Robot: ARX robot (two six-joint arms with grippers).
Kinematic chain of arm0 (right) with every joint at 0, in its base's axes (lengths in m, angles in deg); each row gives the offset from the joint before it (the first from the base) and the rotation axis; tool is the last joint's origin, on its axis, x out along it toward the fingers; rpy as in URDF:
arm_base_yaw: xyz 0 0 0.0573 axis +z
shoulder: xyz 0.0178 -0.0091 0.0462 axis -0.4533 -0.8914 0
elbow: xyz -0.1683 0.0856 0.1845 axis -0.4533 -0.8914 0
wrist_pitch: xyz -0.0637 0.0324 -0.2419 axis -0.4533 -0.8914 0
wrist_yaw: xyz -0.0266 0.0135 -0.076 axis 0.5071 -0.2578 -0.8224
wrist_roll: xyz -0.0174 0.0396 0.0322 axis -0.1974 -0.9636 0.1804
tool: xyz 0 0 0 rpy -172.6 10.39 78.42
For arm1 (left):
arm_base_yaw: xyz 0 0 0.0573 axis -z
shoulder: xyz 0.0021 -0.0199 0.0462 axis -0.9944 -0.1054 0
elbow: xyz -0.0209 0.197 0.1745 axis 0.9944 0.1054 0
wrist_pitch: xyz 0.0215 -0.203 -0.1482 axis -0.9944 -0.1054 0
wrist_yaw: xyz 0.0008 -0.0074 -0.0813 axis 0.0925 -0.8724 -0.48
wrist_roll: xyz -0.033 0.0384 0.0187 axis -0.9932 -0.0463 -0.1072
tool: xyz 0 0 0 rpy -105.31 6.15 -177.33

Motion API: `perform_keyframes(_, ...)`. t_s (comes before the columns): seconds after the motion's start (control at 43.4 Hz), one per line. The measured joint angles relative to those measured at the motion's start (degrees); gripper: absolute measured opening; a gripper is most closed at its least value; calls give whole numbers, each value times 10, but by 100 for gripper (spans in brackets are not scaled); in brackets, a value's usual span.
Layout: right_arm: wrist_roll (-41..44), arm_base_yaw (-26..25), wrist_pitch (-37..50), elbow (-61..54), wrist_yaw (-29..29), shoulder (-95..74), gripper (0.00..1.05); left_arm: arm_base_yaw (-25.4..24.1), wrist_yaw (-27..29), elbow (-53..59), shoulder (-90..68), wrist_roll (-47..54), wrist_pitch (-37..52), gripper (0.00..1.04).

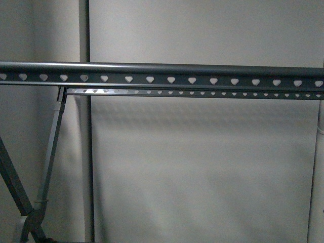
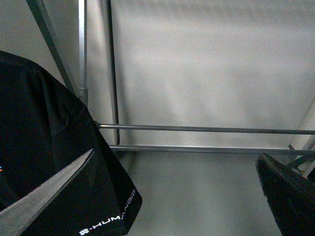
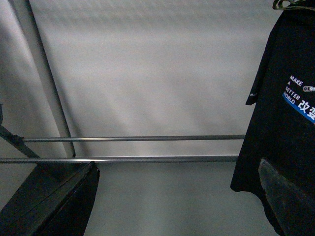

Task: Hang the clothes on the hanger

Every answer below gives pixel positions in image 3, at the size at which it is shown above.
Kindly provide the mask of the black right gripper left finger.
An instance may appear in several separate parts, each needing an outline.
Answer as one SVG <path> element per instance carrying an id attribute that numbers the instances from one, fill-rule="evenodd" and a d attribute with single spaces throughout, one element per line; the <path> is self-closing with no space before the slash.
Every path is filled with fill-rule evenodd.
<path id="1" fill-rule="evenodd" d="M 82 236 L 100 171 L 88 164 L 38 164 L 0 212 L 2 236 Z"/>

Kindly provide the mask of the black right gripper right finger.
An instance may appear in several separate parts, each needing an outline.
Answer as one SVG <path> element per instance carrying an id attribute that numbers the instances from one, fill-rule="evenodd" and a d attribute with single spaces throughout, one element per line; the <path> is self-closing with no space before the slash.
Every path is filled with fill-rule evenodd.
<path id="1" fill-rule="evenodd" d="M 315 234 L 315 199 L 287 179 L 267 159 L 259 163 L 259 178 L 269 206 L 286 236 Z"/>

